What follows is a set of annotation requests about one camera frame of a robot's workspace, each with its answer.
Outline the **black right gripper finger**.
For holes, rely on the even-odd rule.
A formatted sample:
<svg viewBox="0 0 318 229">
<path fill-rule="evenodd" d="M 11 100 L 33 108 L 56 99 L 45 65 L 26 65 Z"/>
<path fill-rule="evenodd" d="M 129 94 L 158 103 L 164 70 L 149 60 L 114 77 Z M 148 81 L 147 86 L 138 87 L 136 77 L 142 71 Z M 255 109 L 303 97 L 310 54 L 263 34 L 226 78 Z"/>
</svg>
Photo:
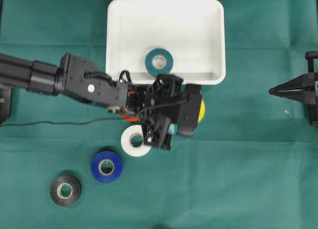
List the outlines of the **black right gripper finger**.
<svg viewBox="0 0 318 229">
<path fill-rule="evenodd" d="M 307 74 L 303 74 L 283 84 L 279 84 L 269 89 L 269 91 L 287 91 L 287 90 L 302 89 L 302 88 L 305 88 L 306 80 L 307 80 Z"/>
<path fill-rule="evenodd" d="M 304 91 L 269 91 L 269 94 L 307 104 Z"/>
</svg>

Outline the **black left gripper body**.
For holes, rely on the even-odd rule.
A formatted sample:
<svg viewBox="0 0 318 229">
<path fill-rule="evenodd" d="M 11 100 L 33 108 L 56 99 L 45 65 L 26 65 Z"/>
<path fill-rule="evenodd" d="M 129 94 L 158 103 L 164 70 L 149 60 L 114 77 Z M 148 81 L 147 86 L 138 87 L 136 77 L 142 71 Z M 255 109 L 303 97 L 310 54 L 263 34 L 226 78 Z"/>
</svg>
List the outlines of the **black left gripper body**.
<svg viewBox="0 0 318 229">
<path fill-rule="evenodd" d="M 153 83 L 133 84 L 129 74 L 126 79 L 129 83 L 126 112 L 139 117 L 140 122 L 147 117 L 165 116 L 176 123 L 179 106 L 185 102 L 182 87 L 177 95 L 158 95 L 153 93 Z"/>
</svg>

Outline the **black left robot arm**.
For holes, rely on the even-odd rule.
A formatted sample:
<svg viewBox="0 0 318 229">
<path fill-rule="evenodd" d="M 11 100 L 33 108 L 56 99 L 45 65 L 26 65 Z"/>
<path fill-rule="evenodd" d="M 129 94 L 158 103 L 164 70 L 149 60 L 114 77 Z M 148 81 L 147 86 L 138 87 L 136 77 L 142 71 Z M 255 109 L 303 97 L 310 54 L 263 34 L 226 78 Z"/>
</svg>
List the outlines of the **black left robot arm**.
<svg viewBox="0 0 318 229">
<path fill-rule="evenodd" d="M 169 126 L 189 100 L 181 90 L 182 82 L 175 75 L 158 75 L 152 84 L 134 84 L 128 71 L 113 80 L 98 71 L 94 61 L 71 54 L 64 55 L 59 66 L 0 56 L 1 89 L 16 87 L 44 95 L 63 94 L 113 114 L 136 118 L 142 125 L 145 143 L 167 150 L 171 142 Z"/>
</svg>

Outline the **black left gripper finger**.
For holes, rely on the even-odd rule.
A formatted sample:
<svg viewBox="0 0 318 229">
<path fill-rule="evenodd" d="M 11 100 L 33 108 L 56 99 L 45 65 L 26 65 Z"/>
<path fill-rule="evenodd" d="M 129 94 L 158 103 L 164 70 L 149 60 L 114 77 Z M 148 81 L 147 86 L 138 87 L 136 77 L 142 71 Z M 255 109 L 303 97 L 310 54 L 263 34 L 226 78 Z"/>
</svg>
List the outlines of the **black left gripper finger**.
<svg viewBox="0 0 318 229">
<path fill-rule="evenodd" d="M 147 117 L 142 120 L 144 143 L 148 146 L 170 150 L 172 135 L 168 133 L 171 120 L 165 116 Z"/>
<path fill-rule="evenodd" d="M 158 95 L 177 95 L 181 92 L 183 79 L 170 74 L 157 75 L 153 83 L 153 93 Z"/>
</svg>

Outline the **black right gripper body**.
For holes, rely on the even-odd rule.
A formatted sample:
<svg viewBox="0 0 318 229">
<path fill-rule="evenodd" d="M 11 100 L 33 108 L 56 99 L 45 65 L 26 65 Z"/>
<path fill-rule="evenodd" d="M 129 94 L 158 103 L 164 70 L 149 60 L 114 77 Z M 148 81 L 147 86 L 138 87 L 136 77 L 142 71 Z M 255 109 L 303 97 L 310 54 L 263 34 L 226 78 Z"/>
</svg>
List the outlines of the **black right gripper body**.
<svg viewBox="0 0 318 229">
<path fill-rule="evenodd" d="M 317 51 L 309 51 L 305 54 L 305 59 L 308 64 L 308 80 L 310 85 L 308 86 L 309 92 L 309 119 L 311 126 L 318 125 L 318 74 L 314 70 L 314 60 L 318 58 Z"/>
</svg>

